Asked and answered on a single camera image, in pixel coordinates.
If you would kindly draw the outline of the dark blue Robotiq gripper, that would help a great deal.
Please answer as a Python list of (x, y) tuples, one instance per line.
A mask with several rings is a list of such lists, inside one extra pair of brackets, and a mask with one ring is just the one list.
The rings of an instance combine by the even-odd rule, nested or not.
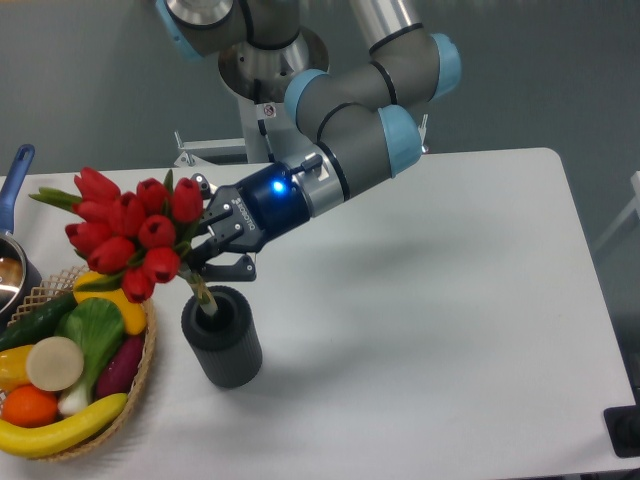
[[(186, 256), (205, 281), (255, 281), (255, 253), (311, 217), (302, 189), (285, 165), (270, 165), (219, 188), (201, 173), (190, 179), (201, 199), (210, 200), (201, 217), (204, 241)], [(223, 253), (240, 257), (233, 264), (214, 264)]]

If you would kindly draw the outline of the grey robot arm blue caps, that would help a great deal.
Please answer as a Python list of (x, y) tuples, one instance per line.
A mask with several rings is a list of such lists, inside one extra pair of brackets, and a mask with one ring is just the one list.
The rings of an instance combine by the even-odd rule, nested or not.
[(409, 114), (453, 90), (461, 59), (429, 33), (410, 1), (355, 1), (370, 59), (329, 72), (322, 40), (296, 1), (160, 1), (158, 14), (188, 58), (216, 55), (226, 87), (253, 119), (249, 159), (261, 169), (213, 190), (187, 268), (208, 282), (251, 281), (263, 246), (376, 185), (422, 156)]

